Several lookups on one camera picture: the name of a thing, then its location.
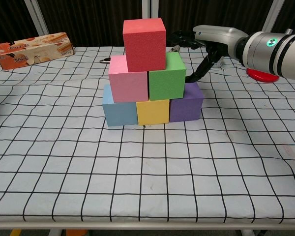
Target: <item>light blue foam cube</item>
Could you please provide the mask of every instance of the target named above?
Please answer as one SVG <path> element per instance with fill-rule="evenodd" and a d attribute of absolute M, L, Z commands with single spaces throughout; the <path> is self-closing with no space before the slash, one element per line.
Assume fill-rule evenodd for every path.
<path fill-rule="evenodd" d="M 108 126 L 138 124 L 136 103 L 115 103 L 110 85 L 104 87 L 103 109 Z"/>

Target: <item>snack box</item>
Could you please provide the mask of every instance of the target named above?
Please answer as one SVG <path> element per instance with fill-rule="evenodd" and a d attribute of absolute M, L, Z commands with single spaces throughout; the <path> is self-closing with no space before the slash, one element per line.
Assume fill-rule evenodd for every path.
<path fill-rule="evenodd" d="M 0 65 L 4 70 L 70 55 L 73 55 L 73 48 L 65 32 L 0 43 Z"/>

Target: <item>cube pyramid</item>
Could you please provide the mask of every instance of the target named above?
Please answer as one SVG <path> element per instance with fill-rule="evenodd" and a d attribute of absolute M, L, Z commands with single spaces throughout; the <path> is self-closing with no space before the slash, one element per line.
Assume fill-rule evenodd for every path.
<path fill-rule="evenodd" d="M 179 53 L 166 53 L 162 19 L 124 21 L 123 40 L 126 55 L 111 57 L 110 85 L 104 87 L 107 125 L 199 119 L 203 94 L 197 82 L 184 83 L 186 67 Z"/>

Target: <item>red foam cube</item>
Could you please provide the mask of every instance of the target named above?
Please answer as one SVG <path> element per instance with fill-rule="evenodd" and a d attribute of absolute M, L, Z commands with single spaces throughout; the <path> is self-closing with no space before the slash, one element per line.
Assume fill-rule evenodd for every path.
<path fill-rule="evenodd" d="M 129 72 L 166 68 L 166 29 L 161 18 L 126 20 L 122 34 Z"/>

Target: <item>green foam cube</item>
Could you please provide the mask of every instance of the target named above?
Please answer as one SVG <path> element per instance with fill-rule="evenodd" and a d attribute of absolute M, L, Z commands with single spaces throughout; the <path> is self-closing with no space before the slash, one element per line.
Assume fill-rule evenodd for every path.
<path fill-rule="evenodd" d="M 166 69 L 149 71 L 151 101 L 183 97 L 186 67 L 179 53 L 166 53 Z"/>

